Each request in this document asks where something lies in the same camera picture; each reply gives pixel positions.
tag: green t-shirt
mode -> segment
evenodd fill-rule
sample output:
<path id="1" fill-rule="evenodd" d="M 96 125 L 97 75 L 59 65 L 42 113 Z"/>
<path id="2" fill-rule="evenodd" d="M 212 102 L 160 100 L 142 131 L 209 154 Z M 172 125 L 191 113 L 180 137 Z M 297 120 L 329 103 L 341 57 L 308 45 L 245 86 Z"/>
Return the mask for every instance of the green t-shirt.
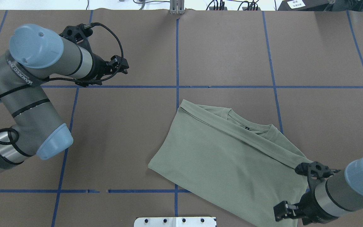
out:
<path id="1" fill-rule="evenodd" d="M 276 222 L 273 207 L 299 202 L 307 179 L 294 169 L 302 162 L 312 161 L 274 125 L 183 100 L 148 167 L 258 227 L 296 227 Z"/>

